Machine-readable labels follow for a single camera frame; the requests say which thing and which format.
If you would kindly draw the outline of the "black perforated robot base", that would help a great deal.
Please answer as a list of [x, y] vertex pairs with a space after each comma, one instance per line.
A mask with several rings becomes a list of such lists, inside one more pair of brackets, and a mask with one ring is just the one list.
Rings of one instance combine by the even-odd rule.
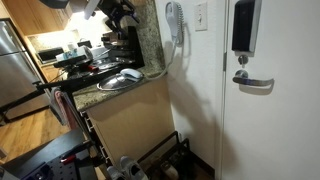
[[1, 166], [0, 180], [98, 180], [87, 149], [62, 164], [63, 154], [82, 143], [80, 129], [59, 136]]

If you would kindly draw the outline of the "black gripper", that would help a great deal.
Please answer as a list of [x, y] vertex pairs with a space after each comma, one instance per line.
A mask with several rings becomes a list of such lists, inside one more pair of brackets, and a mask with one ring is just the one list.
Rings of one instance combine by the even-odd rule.
[[100, 0], [97, 8], [108, 17], [105, 24], [117, 34], [125, 34], [120, 25], [123, 17], [129, 16], [139, 23], [135, 6], [129, 0]]

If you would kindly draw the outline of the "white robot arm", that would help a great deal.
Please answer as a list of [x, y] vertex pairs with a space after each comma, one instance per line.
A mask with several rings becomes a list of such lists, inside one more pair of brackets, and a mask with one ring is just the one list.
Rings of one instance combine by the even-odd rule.
[[[71, 0], [39, 0], [42, 4], [51, 9], [64, 9]], [[102, 11], [106, 16], [106, 26], [114, 33], [125, 35], [126, 32], [121, 26], [125, 16], [131, 17], [136, 23], [139, 18], [135, 6], [129, 0], [83, 0], [84, 18], [88, 20], [93, 17], [95, 10]]]

